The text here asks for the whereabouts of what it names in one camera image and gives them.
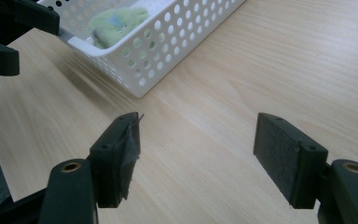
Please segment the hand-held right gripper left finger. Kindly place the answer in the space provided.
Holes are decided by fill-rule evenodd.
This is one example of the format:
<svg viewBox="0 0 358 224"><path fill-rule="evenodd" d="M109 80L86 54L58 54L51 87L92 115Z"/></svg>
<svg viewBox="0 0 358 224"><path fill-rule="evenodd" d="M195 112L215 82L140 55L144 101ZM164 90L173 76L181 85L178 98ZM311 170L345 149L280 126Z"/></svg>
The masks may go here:
<svg viewBox="0 0 358 224"><path fill-rule="evenodd" d="M117 208L129 195L132 174L141 154L139 114L116 118L89 150L89 163L100 208Z"/></svg>

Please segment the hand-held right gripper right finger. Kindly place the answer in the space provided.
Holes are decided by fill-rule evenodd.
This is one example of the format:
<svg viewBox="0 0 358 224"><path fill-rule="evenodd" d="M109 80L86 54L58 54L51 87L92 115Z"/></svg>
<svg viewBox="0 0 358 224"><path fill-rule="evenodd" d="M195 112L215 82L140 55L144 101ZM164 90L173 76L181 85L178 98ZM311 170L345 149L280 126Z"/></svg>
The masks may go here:
<svg viewBox="0 0 358 224"><path fill-rule="evenodd" d="M290 122L268 113L257 116L254 155L295 209L311 209L328 151Z"/></svg>

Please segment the green socks with blue dots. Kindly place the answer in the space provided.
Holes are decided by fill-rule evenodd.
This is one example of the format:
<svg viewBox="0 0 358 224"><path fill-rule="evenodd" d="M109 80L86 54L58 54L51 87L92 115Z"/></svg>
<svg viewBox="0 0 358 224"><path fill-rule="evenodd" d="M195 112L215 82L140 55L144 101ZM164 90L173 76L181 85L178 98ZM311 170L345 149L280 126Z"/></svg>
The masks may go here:
<svg viewBox="0 0 358 224"><path fill-rule="evenodd" d="M108 49L137 28L149 16L145 7L109 9L89 21L88 31L95 47Z"/></svg>

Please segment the white perforated plastic basket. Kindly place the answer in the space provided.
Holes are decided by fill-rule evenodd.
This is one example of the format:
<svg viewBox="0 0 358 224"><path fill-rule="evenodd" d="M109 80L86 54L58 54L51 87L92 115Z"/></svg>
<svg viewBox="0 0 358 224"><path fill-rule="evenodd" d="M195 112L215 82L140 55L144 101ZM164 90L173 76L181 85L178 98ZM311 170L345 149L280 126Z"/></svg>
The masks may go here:
<svg viewBox="0 0 358 224"><path fill-rule="evenodd" d="M144 96L246 0L39 0L60 15L59 39L136 97ZM109 49L88 23L107 9L144 7L149 17Z"/></svg>

